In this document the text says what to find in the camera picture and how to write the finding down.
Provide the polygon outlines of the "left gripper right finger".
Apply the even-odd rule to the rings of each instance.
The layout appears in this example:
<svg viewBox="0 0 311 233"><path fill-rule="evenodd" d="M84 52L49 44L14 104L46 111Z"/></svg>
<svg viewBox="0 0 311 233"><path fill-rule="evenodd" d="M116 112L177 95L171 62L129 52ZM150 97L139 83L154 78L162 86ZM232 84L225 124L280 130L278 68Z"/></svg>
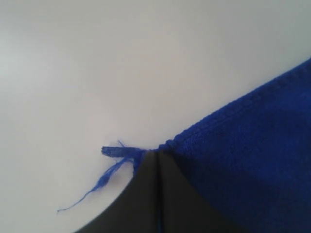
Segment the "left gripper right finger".
<svg viewBox="0 0 311 233"><path fill-rule="evenodd" d="M233 232L233 223L196 192L169 154L159 152L157 165L161 233Z"/></svg>

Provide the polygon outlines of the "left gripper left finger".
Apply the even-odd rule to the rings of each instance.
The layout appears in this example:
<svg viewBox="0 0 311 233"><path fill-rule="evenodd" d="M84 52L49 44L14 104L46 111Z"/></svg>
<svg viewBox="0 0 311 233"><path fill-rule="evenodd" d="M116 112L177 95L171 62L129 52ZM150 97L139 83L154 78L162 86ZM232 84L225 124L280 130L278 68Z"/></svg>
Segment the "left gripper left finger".
<svg viewBox="0 0 311 233"><path fill-rule="evenodd" d="M121 194L79 233L157 233L157 154L149 152Z"/></svg>

